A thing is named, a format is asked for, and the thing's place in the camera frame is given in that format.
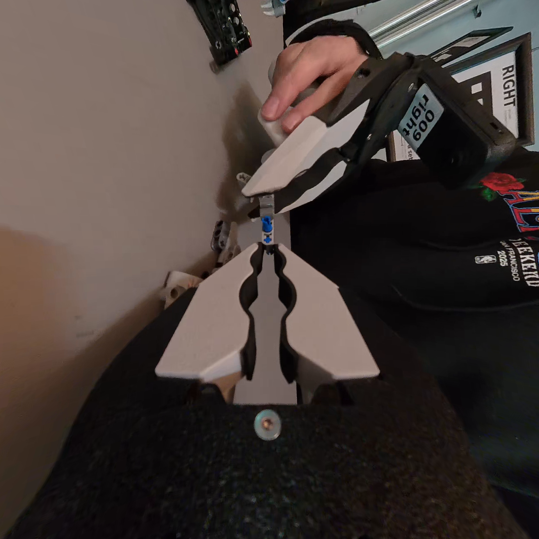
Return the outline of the beige desk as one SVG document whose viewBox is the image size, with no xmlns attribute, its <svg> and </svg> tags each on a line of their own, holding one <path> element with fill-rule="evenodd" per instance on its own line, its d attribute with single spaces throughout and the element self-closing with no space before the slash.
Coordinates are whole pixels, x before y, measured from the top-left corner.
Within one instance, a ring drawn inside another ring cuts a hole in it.
<svg viewBox="0 0 539 539">
<path fill-rule="evenodd" d="M 1 536 L 268 147 L 282 21 L 218 72 L 187 1 L 1 1 Z"/>
</svg>

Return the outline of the grey beam with blue pins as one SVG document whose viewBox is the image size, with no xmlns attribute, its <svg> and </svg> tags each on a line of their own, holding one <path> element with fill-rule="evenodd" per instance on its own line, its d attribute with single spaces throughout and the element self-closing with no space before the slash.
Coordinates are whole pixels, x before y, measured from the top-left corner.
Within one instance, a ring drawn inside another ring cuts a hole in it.
<svg viewBox="0 0 539 539">
<path fill-rule="evenodd" d="M 261 221 L 261 242 L 266 253 L 273 255 L 275 251 L 275 198 L 273 193 L 267 193 L 259 197 L 259 216 Z"/>
</svg>

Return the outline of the dark pants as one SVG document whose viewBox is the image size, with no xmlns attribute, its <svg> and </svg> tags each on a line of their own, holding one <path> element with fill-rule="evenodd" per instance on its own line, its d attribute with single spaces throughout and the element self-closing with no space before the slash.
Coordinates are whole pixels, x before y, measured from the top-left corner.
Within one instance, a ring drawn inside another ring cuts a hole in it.
<svg viewBox="0 0 539 539">
<path fill-rule="evenodd" d="M 509 509 L 516 522 L 529 535 L 538 538 L 538 497 L 522 494 L 493 483 L 499 500 Z"/>
</svg>

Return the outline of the grey brick connector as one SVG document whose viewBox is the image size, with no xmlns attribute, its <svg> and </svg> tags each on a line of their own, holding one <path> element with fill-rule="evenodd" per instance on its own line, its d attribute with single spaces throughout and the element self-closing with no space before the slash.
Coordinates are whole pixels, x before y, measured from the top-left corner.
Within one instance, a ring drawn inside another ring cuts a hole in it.
<svg viewBox="0 0 539 539">
<path fill-rule="evenodd" d="M 238 247 L 238 223 L 236 221 L 216 221 L 211 238 L 211 249 L 221 255 Z"/>
</svg>

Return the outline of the person's right forearm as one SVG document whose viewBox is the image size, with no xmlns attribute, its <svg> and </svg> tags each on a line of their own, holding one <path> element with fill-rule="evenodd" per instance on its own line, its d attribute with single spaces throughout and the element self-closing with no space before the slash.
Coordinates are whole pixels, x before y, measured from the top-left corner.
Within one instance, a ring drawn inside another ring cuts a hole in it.
<svg viewBox="0 0 539 539">
<path fill-rule="evenodd" d="M 315 37 L 340 36 L 353 38 L 359 48 L 368 56 L 382 59 L 383 55 L 369 33 L 352 19 L 322 19 L 299 31 L 285 46 L 304 43 Z"/>
</svg>

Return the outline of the person's right hand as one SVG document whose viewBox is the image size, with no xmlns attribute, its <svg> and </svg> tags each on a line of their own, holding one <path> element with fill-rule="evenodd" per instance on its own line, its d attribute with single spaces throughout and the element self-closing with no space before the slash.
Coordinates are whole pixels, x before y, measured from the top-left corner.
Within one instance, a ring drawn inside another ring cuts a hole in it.
<svg viewBox="0 0 539 539">
<path fill-rule="evenodd" d="M 277 57 L 261 116 L 290 134 L 347 86 L 367 55 L 352 37 L 321 36 L 291 44 Z"/>
</svg>

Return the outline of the black rose print sweatshirt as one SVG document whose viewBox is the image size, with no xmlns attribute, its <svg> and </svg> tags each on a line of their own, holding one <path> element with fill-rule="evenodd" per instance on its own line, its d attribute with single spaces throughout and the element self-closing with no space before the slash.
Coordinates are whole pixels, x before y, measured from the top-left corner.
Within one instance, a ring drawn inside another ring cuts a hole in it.
<svg viewBox="0 0 539 539">
<path fill-rule="evenodd" d="M 538 152 L 463 190 L 372 160 L 290 223 L 297 255 L 416 348 L 490 481 L 538 498 Z"/>
</svg>

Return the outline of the black brick model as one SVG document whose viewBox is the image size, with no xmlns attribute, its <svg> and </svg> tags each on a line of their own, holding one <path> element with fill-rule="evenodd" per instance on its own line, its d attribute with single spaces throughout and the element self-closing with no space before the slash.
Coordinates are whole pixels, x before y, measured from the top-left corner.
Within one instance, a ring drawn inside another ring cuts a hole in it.
<svg viewBox="0 0 539 539">
<path fill-rule="evenodd" d="M 237 1 L 187 1 L 210 44 L 216 69 L 252 48 L 252 38 Z"/>
</svg>

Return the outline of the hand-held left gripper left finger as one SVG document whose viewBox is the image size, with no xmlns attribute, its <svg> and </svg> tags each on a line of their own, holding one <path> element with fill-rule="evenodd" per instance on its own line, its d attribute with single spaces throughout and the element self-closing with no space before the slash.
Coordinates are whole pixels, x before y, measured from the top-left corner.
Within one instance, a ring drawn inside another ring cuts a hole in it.
<svg viewBox="0 0 539 539">
<path fill-rule="evenodd" d="M 155 368 L 160 378 L 216 386 L 231 403 L 237 383 L 252 379 L 260 243 L 254 243 L 196 289 Z"/>
</svg>

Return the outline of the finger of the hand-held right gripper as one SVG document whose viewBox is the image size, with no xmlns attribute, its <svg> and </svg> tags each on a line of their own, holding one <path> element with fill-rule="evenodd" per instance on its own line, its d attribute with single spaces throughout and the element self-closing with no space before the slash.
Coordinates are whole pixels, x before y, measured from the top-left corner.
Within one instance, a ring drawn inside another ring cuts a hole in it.
<svg viewBox="0 0 539 539">
<path fill-rule="evenodd" d="M 348 159 L 339 149 L 318 153 L 310 151 L 304 157 L 287 157 L 273 165 L 281 180 L 274 190 L 274 213 L 281 214 L 313 201 L 343 176 Z"/>
<path fill-rule="evenodd" d="M 242 189 L 242 195 L 253 198 L 284 189 L 334 147 L 335 128 L 336 125 L 328 127 L 316 117 L 306 118 L 260 166 Z"/>
</svg>

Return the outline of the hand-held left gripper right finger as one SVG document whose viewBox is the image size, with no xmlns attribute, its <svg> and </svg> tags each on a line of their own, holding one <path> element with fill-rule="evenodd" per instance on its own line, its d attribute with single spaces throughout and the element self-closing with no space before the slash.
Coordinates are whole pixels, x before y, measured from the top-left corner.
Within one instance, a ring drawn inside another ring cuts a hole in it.
<svg viewBox="0 0 539 539">
<path fill-rule="evenodd" d="M 274 254 L 284 378 L 296 384 L 298 403 L 310 403 L 322 385 L 376 378 L 374 360 L 339 287 L 287 247 Z"/>
</svg>

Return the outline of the metal pipe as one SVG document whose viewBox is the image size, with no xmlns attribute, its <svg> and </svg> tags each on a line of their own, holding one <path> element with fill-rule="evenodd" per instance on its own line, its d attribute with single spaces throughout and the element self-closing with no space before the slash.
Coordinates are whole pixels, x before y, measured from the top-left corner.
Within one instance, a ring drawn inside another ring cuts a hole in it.
<svg viewBox="0 0 539 539">
<path fill-rule="evenodd" d="M 478 3 L 479 1 L 422 1 L 370 30 L 369 35 L 378 47 L 386 47 L 469 6 L 473 9 Z"/>
</svg>

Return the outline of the white brick connector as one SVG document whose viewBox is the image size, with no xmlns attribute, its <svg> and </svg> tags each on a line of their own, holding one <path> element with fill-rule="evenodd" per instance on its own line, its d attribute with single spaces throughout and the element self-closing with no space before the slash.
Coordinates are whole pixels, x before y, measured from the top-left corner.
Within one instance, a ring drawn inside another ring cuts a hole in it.
<svg viewBox="0 0 539 539">
<path fill-rule="evenodd" d="M 197 277 L 185 272 L 170 271 L 166 276 L 165 285 L 160 293 L 163 309 L 168 309 L 190 288 L 198 287 L 209 275 L 208 272 L 204 272 L 201 277 Z"/>
</svg>

